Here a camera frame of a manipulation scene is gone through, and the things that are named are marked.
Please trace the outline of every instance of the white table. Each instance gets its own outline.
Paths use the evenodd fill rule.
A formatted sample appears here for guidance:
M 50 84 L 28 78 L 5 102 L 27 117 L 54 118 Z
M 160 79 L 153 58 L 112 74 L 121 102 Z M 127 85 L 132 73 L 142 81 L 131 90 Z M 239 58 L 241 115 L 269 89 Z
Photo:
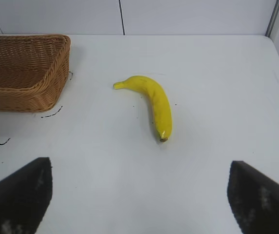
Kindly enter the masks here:
M 239 234 L 232 160 L 279 183 L 279 57 L 262 36 L 71 36 L 68 80 L 48 113 L 0 112 L 0 180 L 49 156 L 54 193 L 39 234 Z M 145 75 L 172 108 L 159 144 Z M 41 118 L 55 113 L 52 117 Z

